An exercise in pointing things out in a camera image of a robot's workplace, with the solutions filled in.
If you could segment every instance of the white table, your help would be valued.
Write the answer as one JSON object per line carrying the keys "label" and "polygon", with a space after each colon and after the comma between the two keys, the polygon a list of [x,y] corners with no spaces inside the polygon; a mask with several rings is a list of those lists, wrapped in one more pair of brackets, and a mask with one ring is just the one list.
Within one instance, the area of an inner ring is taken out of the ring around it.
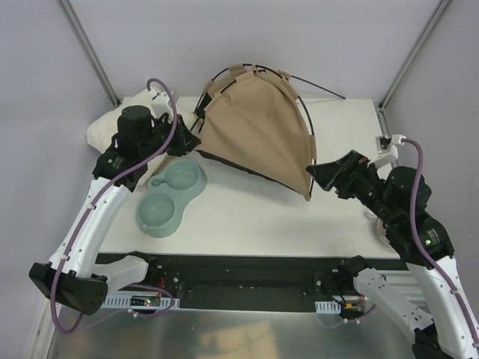
{"label": "white table", "polygon": [[[179,99],[193,110],[196,97]],[[307,99],[317,141],[318,163],[336,160],[351,149],[376,155],[381,135],[369,99]],[[142,251],[152,254],[200,254],[279,257],[397,258],[376,235],[376,222],[357,200],[340,200],[334,191],[314,186],[311,201],[282,185],[218,162],[188,155],[206,172],[204,192],[187,207],[172,236],[143,233],[135,211],[146,186],[137,188],[119,211],[100,253]],[[379,173],[387,176],[390,168]]]}

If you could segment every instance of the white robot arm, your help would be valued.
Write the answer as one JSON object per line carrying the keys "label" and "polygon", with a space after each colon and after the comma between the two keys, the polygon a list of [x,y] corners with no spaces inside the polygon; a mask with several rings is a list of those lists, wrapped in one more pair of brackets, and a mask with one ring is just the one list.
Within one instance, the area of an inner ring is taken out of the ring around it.
{"label": "white robot arm", "polygon": [[80,313],[95,313],[109,293],[155,275],[156,266],[149,266],[154,258],[146,254],[133,252],[108,265],[95,265],[95,259],[118,210],[146,172],[147,161],[163,150],[182,156],[199,143],[180,116],[168,121],[165,96],[157,97],[153,108],[165,110],[159,119],[144,106],[123,109],[118,133],[97,160],[87,197],[65,240],[47,263],[35,263],[29,272],[47,298]]}
{"label": "white robot arm", "polygon": [[[338,280],[382,310],[408,337],[417,358],[479,358],[479,326],[462,290],[454,248],[445,228],[425,211],[430,188],[422,176],[415,181],[414,168],[395,167],[386,180],[377,174],[397,159],[396,146],[407,141],[412,143],[402,135],[382,136],[376,139],[376,159],[352,150],[336,162],[306,170],[325,191],[335,187],[339,198],[357,198],[382,220],[391,246],[421,287],[430,314],[402,297],[361,257],[341,265]],[[409,215],[413,189],[414,230]]]}

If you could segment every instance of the electrical connector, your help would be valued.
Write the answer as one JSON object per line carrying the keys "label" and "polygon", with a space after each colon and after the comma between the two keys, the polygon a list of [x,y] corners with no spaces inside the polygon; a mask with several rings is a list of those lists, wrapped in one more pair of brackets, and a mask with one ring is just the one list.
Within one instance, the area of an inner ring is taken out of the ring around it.
{"label": "electrical connector", "polygon": [[169,119],[173,119],[173,109],[171,108],[170,98],[166,92],[151,88],[148,95],[151,98],[151,107],[153,107],[153,112],[155,118],[160,117],[165,112],[169,114]]}
{"label": "electrical connector", "polygon": [[386,136],[376,137],[376,147],[378,156],[371,159],[367,165],[374,165],[377,169],[389,165],[399,158],[397,146],[404,145],[404,135],[392,135],[390,138]]}

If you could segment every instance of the metal pole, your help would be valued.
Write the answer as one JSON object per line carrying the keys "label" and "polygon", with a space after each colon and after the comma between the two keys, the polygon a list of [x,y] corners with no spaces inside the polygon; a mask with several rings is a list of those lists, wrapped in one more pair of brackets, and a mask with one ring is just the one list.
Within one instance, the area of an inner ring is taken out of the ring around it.
{"label": "metal pole", "polygon": [[100,81],[103,90],[108,95],[110,101],[112,101],[113,106],[117,107],[120,104],[120,100],[118,99],[118,96],[115,93],[115,90],[113,89],[113,86],[109,81],[102,64],[100,63],[100,60],[98,59],[98,56],[95,53],[95,50],[91,45],[91,42],[88,39],[87,34],[85,33],[85,30],[83,29],[82,24],[73,9],[73,6],[70,3],[70,0],[57,0],[57,3],[67,18],[67,21],[70,24],[70,27],[72,28],[72,31],[75,34],[80,46],[82,47],[88,62],[93,68],[95,75],[97,75],[98,81]]}
{"label": "metal pole", "polygon": [[[381,128],[381,133],[385,136],[390,136],[391,133],[389,132],[388,123],[386,122],[386,117],[384,111],[381,110],[379,104],[374,103],[374,108],[376,109],[377,120],[379,121],[379,127]],[[399,166],[399,161],[395,160],[391,163],[391,167]]]}
{"label": "metal pole", "polygon": [[388,106],[393,97],[394,93],[396,92],[398,86],[403,81],[404,76],[409,71],[414,60],[417,58],[418,53],[421,51],[422,47],[429,39],[430,35],[436,29],[439,21],[445,15],[446,10],[451,7],[451,4],[454,0],[441,0],[434,9],[433,13],[431,14],[430,18],[427,20],[426,25],[423,27],[421,33],[419,34],[418,39],[415,41],[414,45],[412,46],[409,54],[406,56],[406,60],[401,65],[399,71],[397,72],[396,77],[394,77],[394,81],[392,82],[391,86],[389,87],[386,95],[384,96],[384,100],[379,103],[379,107],[381,111]]}

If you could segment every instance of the double pet bowl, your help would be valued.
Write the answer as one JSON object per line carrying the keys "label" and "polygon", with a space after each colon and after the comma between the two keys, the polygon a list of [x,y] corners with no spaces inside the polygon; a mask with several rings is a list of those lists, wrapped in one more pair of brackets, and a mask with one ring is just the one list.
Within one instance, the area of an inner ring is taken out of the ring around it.
{"label": "double pet bowl", "polygon": [[136,221],[156,238],[173,234],[181,224],[186,205],[206,187],[207,176],[193,161],[180,160],[148,181],[147,195],[136,210]]}

